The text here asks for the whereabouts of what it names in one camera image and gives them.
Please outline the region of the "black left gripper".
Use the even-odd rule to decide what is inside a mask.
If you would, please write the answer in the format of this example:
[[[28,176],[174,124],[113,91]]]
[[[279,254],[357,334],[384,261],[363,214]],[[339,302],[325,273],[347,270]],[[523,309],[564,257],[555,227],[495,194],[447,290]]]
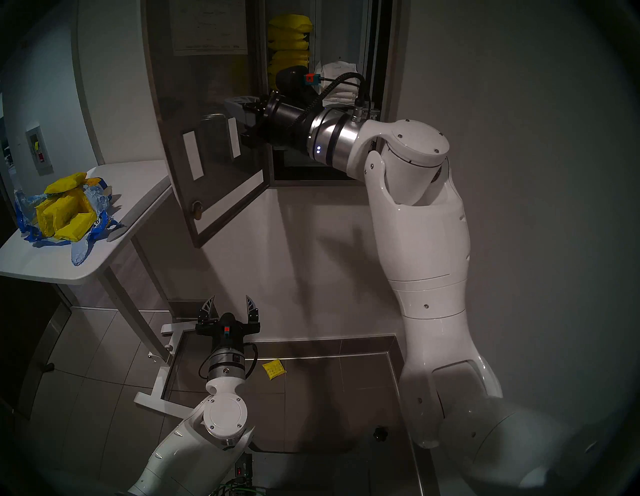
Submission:
[[[212,352],[230,348],[243,353],[245,336],[258,334],[261,329],[257,305],[251,297],[246,295],[248,321],[241,322],[231,312],[225,312],[221,317],[217,317],[214,302],[215,296],[212,296],[201,306],[195,327],[196,333],[212,337]]]

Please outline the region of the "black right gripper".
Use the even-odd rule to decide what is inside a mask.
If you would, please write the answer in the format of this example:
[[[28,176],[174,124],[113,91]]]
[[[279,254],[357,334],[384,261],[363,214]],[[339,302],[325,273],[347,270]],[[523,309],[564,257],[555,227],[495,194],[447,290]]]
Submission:
[[[274,147],[307,149],[313,116],[297,121],[303,114],[302,103],[273,91],[269,96],[237,96],[224,100],[226,112],[237,121],[245,121],[241,144],[249,148],[269,144]]]

